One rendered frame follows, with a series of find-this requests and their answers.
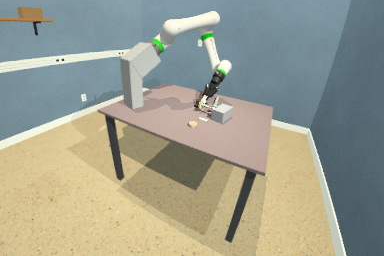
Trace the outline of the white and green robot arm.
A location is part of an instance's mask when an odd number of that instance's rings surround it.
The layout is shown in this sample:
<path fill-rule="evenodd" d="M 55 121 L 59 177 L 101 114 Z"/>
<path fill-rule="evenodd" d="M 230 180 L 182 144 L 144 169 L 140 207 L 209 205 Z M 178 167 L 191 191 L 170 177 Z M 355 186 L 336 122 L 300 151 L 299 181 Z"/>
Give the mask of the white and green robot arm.
<path fill-rule="evenodd" d="M 219 21 L 219 14 L 214 11 L 191 18 L 167 20 L 163 24 L 160 34 L 150 43 L 154 47 L 156 53 L 159 54 L 172 45 L 178 35 L 198 29 L 209 58 L 212 75 L 213 77 L 219 77 L 222 82 L 226 74 L 231 70 L 231 64 L 227 60 L 220 62 L 216 52 L 212 29 L 219 23 Z M 175 35 L 177 36 L 175 37 Z"/>

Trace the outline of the cream gear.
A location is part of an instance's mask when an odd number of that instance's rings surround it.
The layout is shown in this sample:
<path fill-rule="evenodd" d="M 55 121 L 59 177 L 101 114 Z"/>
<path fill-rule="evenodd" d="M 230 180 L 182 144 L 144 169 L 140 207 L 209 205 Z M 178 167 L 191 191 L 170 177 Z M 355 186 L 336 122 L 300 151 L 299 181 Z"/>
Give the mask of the cream gear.
<path fill-rule="evenodd" d="M 210 109 L 211 109 L 211 107 L 209 107 L 209 106 L 203 104 L 203 101 L 200 101 L 200 103 L 199 103 L 199 109 L 202 109 L 203 107 L 206 107 L 206 108 L 210 108 Z"/>

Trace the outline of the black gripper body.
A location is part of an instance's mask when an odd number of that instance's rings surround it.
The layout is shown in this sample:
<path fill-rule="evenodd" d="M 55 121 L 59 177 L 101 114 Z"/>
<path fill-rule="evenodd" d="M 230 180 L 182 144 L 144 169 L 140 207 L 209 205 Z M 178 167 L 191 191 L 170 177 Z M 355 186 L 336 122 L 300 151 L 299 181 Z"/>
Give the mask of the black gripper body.
<path fill-rule="evenodd" d="M 210 84 L 212 84 L 212 86 L 214 84 L 214 87 L 213 87 L 213 90 L 214 90 L 214 89 L 216 89 L 216 87 L 219 86 L 220 82 L 221 82 L 221 79 L 219 77 L 217 77 L 217 76 L 214 76 L 212 78 L 211 82 L 209 83 L 209 86 L 210 86 Z M 212 88 L 212 86 L 210 87 L 210 89 Z"/>

